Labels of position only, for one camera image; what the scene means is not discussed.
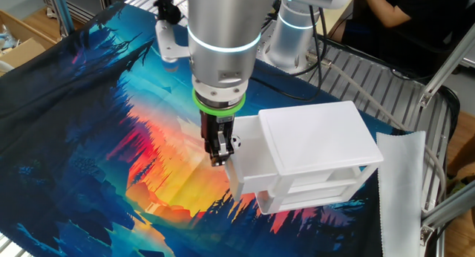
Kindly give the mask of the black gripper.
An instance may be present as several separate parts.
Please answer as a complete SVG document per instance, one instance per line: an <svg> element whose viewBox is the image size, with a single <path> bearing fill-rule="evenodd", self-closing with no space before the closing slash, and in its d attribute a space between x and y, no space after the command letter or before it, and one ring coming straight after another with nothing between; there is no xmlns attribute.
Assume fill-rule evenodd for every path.
<svg viewBox="0 0 475 257"><path fill-rule="evenodd" d="M232 136L235 117L216 117L211 114L200 116L205 150L214 166L223 166L235 151L235 138Z"/></svg>

